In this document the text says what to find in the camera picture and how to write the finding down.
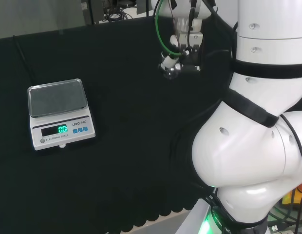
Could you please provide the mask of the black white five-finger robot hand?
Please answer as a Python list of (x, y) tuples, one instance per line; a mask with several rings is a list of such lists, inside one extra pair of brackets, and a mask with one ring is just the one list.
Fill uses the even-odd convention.
[(178, 30), (162, 50), (162, 60), (158, 65), (160, 73), (170, 80), (184, 73), (199, 73), (203, 40), (201, 32)]

